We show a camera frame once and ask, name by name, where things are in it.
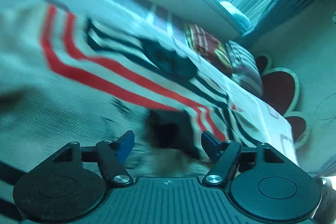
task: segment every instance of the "pillow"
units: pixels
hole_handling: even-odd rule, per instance
[[[239,79],[239,85],[260,98],[263,94],[263,83],[252,54],[231,40],[226,43],[226,49],[232,64],[233,73]]]
[[[226,48],[205,29],[194,23],[187,25],[185,32],[189,47],[227,76],[232,75],[232,66]]]

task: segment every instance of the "metal screw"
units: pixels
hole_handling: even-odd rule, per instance
[[[219,183],[222,181],[222,178],[218,175],[209,175],[205,178],[205,180],[210,183]]]
[[[113,180],[116,182],[116,183],[120,183],[120,184],[123,184],[123,183],[127,183],[129,182],[131,179],[129,176],[127,175],[117,175],[113,178]]]

